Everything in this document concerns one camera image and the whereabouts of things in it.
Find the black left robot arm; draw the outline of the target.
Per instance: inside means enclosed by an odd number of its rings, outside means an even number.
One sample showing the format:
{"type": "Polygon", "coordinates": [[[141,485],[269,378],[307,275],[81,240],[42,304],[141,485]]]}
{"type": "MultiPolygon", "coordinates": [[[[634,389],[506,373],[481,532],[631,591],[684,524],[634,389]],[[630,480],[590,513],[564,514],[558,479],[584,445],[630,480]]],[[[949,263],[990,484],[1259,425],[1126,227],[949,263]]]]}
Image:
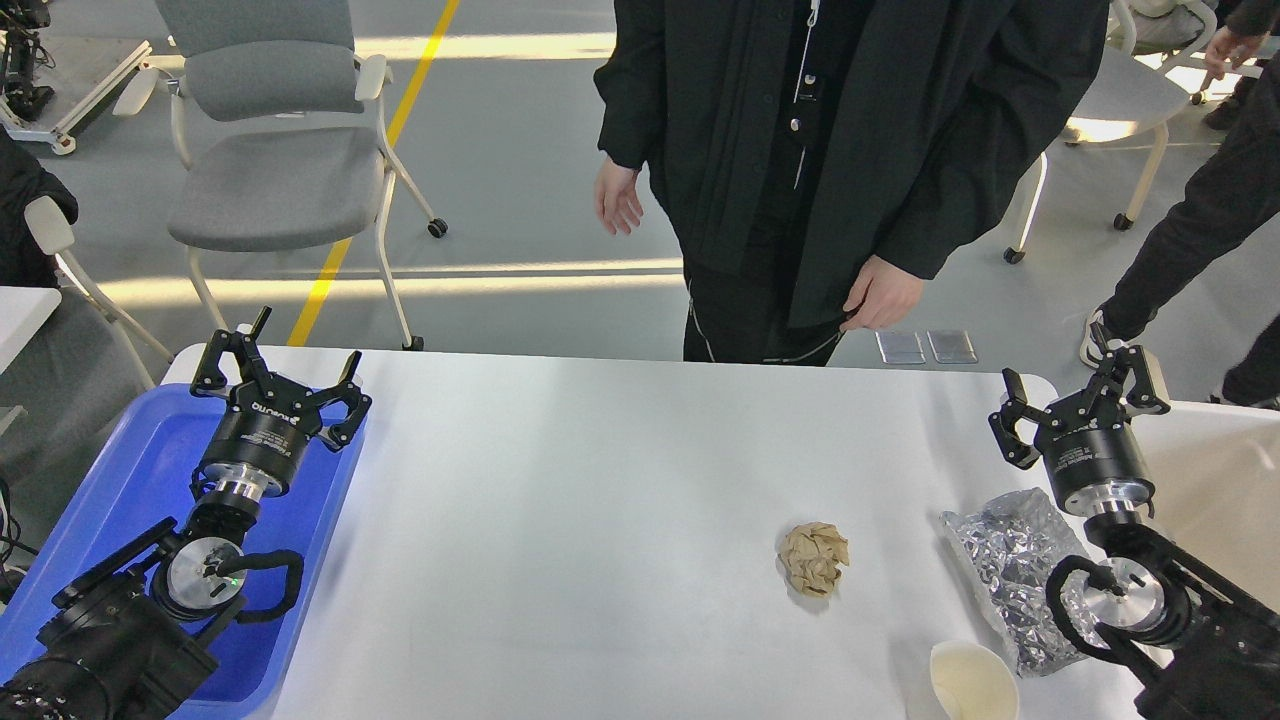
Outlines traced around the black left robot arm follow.
{"type": "Polygon", "coordinates": [[[300,634],[372,400],[274,372],[265,307],[188,389],[127,410],[3,616],[5,719],[166,719],[216,678],[275,679],[300,634]]]}

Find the robot base stand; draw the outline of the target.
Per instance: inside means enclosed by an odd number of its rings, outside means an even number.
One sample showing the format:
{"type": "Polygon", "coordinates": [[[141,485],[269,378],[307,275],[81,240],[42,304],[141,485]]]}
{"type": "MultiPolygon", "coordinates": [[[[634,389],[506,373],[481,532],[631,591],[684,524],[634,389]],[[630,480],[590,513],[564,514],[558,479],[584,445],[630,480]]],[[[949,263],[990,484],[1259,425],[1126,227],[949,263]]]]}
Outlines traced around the robot base stand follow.
{"type": "Polygon", "coordinates": [[[142,38],[52,37],[46,1],[3,1],[3,129],[20,142],[76,151],[76,131],[152,53],[142,38]]]}

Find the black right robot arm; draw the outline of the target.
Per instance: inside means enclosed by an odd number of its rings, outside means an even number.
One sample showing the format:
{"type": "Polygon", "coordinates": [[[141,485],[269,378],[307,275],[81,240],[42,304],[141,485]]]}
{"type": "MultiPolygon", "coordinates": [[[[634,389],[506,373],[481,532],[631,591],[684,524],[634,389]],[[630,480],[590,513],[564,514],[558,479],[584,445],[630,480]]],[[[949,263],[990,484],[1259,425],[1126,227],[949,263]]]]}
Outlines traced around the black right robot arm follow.
{"type": "Polygon", "coordinates": [[[1103,551],[1050,573],[1046,600],[1065,638],[1142,683],[1142,717],[1275,719],[1276,612],[1151,524],[1155,486],[1132,421],[1171,409],[1155,356],[1111,348],[1083,389],[1046,407],[1030,405],[1018,372],[1002,378],[988,421],[1004,459],[1043,462],[1057,509],[1103,551]]]}

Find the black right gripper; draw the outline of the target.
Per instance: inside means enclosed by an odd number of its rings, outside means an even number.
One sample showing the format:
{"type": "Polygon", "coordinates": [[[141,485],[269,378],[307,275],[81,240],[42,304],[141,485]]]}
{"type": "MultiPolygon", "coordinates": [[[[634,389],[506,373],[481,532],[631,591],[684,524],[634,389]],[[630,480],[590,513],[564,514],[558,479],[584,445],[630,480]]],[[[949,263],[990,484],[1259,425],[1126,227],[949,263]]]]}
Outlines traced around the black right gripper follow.
{"type": "Polygon", "coordinates": [[[1155,355],[1114,336],[1102,320],[1084,324],[1084,363],[1094,369],[1084,398],[1061,398],[1046,410],[1029,404],[1021,375],[1001,370],[1005,400],[988,415],[1004,460],[1028,470],[1043,457],[1055,502],[1076,518],[1135,511],[1151,505],[1155,486],[1132,432],[1132,418],[1164,415],[1171,402],[1155,355]],[[1039,450],[1018,424],[1039,427],[1039,450]]]}

